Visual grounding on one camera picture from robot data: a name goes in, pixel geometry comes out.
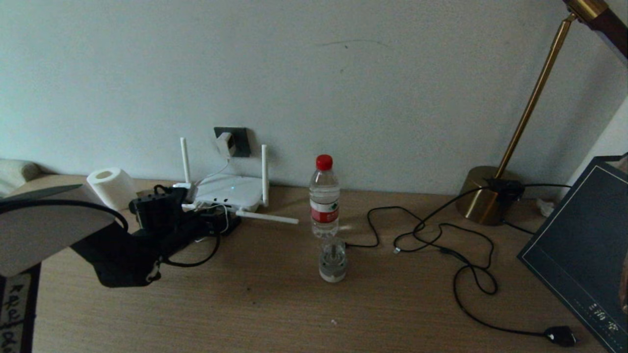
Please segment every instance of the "wall stain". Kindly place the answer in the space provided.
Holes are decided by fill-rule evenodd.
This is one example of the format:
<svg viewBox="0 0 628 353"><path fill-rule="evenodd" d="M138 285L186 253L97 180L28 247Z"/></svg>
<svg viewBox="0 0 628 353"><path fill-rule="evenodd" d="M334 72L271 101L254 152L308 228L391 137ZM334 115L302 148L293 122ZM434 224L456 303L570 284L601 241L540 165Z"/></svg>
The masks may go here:
<svg viewBox="0 0 628 353"><path fill-rule="evenodd" d="M355 42L364 42L364 43L375 43L381 46L385 46L386 48L390 48L389 45L386 45L380 41L377 40L370 40L370 39L351 39L351 40L341 40L341 41L331 41L329 43L321 43L321 44L316 44L316 46L328 46L328 45L335 45L335 44L346 44L346 43L355 43Z"/></svg>

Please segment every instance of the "wooden desk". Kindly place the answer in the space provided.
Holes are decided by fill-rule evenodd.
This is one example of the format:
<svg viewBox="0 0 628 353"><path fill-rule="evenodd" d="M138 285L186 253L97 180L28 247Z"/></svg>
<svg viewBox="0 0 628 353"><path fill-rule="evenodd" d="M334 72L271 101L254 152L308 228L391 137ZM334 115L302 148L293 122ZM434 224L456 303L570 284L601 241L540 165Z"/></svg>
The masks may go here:
<svg viewBox="0 0 628 353"><path fill-rule="evenodd" d="M18 192L84 182L45 176ZM155 181L140 181L144 188ZM529 236L506 226L473 224L450 207L430 223L449 221L495 242L493 274L501 286L485 296L470 274L460 280L467 308L490 323L543 331L569 325L582 340L564 349L548 340L488 329L465 316L452 293L461 263L435 249L393 254L392 240L414 226L397 210L374 214L383 244L348 249L346 279L330 284L318 274L318 241L310 232L304 188L271 188L269 214L299 225L245 219L223 239L216 256L197 268L162 266L161 280L144 288L103 287L92 266L71 249L43 262L35 352L603 352L604 349L549 290L516 259ZM450 197L408 193L342 192L341 235L374 241L366 212L400 205L426 215ZM132 215L123 212L137 230ZM531 204L516 206L513 222L535 229ZM479 237L447 229L442 244L484 263ZM204 258L212 242L191 245L173 259Z"/></svg>

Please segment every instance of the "red bottle cap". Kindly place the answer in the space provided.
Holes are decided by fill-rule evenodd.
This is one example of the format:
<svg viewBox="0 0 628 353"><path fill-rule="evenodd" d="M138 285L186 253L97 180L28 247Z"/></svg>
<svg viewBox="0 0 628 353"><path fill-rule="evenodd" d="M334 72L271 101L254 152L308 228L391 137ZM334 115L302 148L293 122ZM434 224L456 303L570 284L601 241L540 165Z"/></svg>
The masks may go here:
<svg viewBox="0 0 628 353"><path fill-rule="evenodd" d="M332 169L333 159L330 155L320 155L316 158L316 169L329 170Z"/></svg>

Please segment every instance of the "red bottle label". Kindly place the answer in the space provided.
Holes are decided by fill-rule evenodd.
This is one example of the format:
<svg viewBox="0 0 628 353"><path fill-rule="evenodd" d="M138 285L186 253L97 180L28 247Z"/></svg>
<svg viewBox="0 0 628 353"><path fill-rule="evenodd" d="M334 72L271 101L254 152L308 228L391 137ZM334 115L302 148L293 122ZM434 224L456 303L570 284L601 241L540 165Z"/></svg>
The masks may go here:
<svg viewBox="0 0 628 353"><path fill-rule="evenodd" d="M330 204L318 204L310 200L312 219L320 223L331 223L338 218L338 200Z"/></svg>

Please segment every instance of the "router antenna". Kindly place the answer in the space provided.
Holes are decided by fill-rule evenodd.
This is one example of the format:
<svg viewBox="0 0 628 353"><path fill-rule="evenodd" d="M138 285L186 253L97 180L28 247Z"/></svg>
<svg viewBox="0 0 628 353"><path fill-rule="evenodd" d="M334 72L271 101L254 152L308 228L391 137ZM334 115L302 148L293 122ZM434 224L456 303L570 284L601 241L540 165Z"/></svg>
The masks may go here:
<svg viewBox="0 0 628 353"><path fill-rule="evenodd" d="M268 214L257 214L254 212L246 212L243 210L237 210L235 215L238 215L240 217L247 217L247 218L273 220L275 222L299 224L299 220L296 218L279 217L277 215L268 215Z"/></svg>
<svg viewBox="0 0 628 353"><path fill-rule="evenodd" d="M181 138L181 154L183 155L183 172L185 173L185 182L190 183L190 161L188 160L188 145L185 138Z"/></svg>
<svg viewBox="0 0 628 353"><path fill-rule="evenodd" d="M266 163L266 145L262 145L262 204L268 207L268 164Z"/></svg>

